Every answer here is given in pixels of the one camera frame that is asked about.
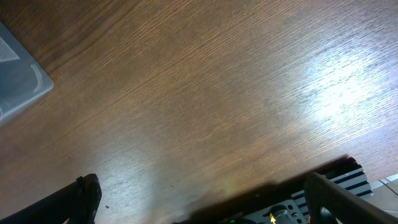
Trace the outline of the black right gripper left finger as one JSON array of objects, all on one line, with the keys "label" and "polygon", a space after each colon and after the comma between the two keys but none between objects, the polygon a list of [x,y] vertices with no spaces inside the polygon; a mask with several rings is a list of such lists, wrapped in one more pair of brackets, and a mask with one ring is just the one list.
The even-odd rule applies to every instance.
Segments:
[{"label": "black right gripper left finger", "polygon": [[97,175],[88,174],[25,209],[3,218],[1,224],[94,224],[101,196]]}]

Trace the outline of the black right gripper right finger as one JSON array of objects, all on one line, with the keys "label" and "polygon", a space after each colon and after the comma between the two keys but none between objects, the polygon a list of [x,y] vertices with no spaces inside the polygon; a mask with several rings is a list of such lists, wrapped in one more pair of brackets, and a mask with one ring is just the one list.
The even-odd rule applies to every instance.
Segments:
[{"label": "black right gripper right finger", "polygon": [[304,183],[310,223],[397,224],[397,218],[324,176],[311,173]]}]

